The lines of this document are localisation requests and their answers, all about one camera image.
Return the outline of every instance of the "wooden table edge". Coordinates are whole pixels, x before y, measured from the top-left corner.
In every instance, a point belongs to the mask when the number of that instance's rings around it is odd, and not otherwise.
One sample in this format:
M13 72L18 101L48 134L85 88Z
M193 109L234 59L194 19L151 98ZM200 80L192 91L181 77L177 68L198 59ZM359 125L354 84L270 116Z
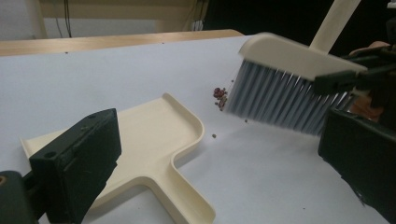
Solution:
M146 35L110 35L60 39L0 41L0 56L60 53L177 41L241 36L235 30L193 31Z

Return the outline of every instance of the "black cable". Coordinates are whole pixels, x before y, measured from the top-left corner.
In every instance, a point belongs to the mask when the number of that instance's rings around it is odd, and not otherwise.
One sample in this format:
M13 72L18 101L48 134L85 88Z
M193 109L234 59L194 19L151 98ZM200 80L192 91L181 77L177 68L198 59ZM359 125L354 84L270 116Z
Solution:
M56 7L56 1L55 0L52 0L52 5L53 5L53 10L55 12L56 27L58 27L58 32L61 35L61 38L64 38L64 36L62 35L61 27L59 26L58 9Z
M64 21L66 23L67 33L69 37L72 37L72 31L70 27L70 12L69 12L69 0L64 0Z

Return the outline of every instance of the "dustpan handle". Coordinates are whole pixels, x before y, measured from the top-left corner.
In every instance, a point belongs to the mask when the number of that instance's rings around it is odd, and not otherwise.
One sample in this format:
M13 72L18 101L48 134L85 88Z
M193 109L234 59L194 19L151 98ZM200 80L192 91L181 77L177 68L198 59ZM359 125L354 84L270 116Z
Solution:
M361 0L335 0L309 46L328 53Z
M176 224L213 223L216 214L212 206L174 165L145 178L142 184L152 190Z

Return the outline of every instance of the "white table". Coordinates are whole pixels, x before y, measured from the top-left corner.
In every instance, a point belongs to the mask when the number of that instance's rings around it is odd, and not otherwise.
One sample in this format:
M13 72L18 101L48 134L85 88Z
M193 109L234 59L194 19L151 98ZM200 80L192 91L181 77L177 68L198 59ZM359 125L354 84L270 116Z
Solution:
M318 156L317 137L245 123L216 108L212 91L230 85L247 39L0 58L0 170L30 170L19 137L170 92L205 125L197 151L177 167L214 206L214 223L387 223ZM141 191L92 210L85 222L173 223L150 191Z

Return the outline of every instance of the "hand broom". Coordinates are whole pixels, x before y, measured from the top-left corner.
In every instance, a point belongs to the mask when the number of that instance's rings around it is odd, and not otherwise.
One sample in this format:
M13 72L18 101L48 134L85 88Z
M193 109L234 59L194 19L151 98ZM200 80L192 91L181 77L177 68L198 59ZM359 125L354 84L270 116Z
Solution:
M240 49L244 57L224 111L244 119L320 135L329 108L346 110L349 92L316 95L316 76L366 67L329 55L360 0L335 0L310 47L269 33L254 35Z

